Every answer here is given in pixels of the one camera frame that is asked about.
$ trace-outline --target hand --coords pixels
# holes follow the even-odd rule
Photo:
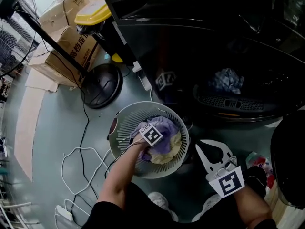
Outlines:
[[[138,142],[138,141],[139,141],[140,139],[142,139],[142,138],[143,138],[142,135],[141,135],[140,133],[138,133],[138,134],[134,137],[132,143]],[[140,147],[142,147],[142,148],[146,148],[146,147],[148,147],[148,143],[145,141],[145,139],[143,139],[143,140],[139,141],[138,144],[135,144],[135,146],[140,146]]]

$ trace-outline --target cardboard sheet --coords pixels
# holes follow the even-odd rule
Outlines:
[[[32,182],[34,137],[44,93],[45,90],[26,87],[16,126],[14,155]]]
[[[58,88],[58,84],[56,82],[36,71],[35,69],[30,70],[25,86],[51,91],[54,93]]]

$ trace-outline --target power strip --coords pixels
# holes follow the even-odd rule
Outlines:
[[[69,211],[67,211],[66,209],[64,209],[63,207],[61,207],[59,205],[56,206],[56,209],[60,215],[64,216],[69,221],[73,221],[73,215]]]

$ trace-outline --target yellow lid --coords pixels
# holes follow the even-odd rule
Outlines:
[[[115,53],[113,56],[112,56],[112,60],[117,62],[117,63],[123,63],[123,60],[121,59],[121,57]]]
[[[77,13],[74,22],[78,25],[96,25],[110,16],[105,0],[93,0]]]

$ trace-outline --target black cable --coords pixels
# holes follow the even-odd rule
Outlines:
[[[43,44],[44,44],[46,50],[47,50],[49,53],[53,54],[57,59],[59,59],[59,61],[63,64],[63,66],[64,66],[66,69],[68,69],[68,70],[70,71],[70,73],[71,73],[72,76],[73,76],[73,79],[74,79],[75,84],[76,84],[77,87],[80,89],[80,91],[84,94],[84,99],[83,99],[83,110],[84,110],[84,113],[85,113],[85,115],[86,115],[86,117],[87,117],[87,124],[86,124],[85,129],[84,129],[84,132],[83,132],[83,134],[82,134],[81,143],[80,143],[80,147],[81,147],[81,146],[82,146],[82,142],[83,142],[84,137],[85,137],[86,132],[87,132],[88,124],[89,124],[89,122],[90,122],[89,117],[88,117],[87,112],[86,112],[86,109],[85,109],[86,93],[85,93],[85,92],[81,89],[81,87],[77,84],[77,81],[76,81],[76,79],[75,79],[75,76],[74,76],[73,72],[65,65],[65,63],[61,60],[60,57],[58,57],[56,54],[54,54],[53,52],[51,52],[51,51],[48,50],[47,45],[46,45],[46,43],[44,42],[44,39],[42,39],[42,41],[43,41]],[[80,149],[80,155],[81,155],[81,162],[82,162],[82,174],[83,174],[83,176],[85,177],[85,179],[87,180],[87,182],[89,183],[89,180],[87,179],[87,177],[86,177],[86,175],[85,175],[85,167],[84,167],[85,165],[84,165],[84,160],[83,160],[83,156],[82,156],[82,153],[81,153],[81,149]],[[94,195],[96,196],[96,199],[98,199],[98,196],[97,196],[95,190],[93,189],[92,185],[91,185],[91,184],[89,184],[89,185],[90,185],[92,191],[94,192]],[[73,203],[75,202],[76,196],[81,197],[79,194],[74,195]],[[81,198],[84,200],[84,202],[85,202],[88,206],[90,206],[90,205],[85,201],[85,199],[84,199],[83,197],[81,197]],[[72,215],[73,215],[73,213],[72,213],[73,207],[74,207],[74,204],[72,204],[72,206],[71,206],[71,208],[70,208],[70,212],[71,212]]]
[[[123,78],[126,77],[126,76],[129,76],[129,74],[130,74],[130,72],[131,72],[130,69],[128,68],[128,66],[127,66],[127,65],[125,65],[125,66],[126,66],[126,68],[127,68],[129,71],[128,71],[127,75],[123,76]]]
[[[101,94],[102,90],[107,86],[107,84],[108,84],[109,82],[116,82],[116,81],[108,80],[108,81],[106,82],[106,84],[103,86],[103,88],[99,91],[99,93],[98,93],[98,94],[90,101],[90,103],[88,103],[88,104],[91,104],[91,103]]]

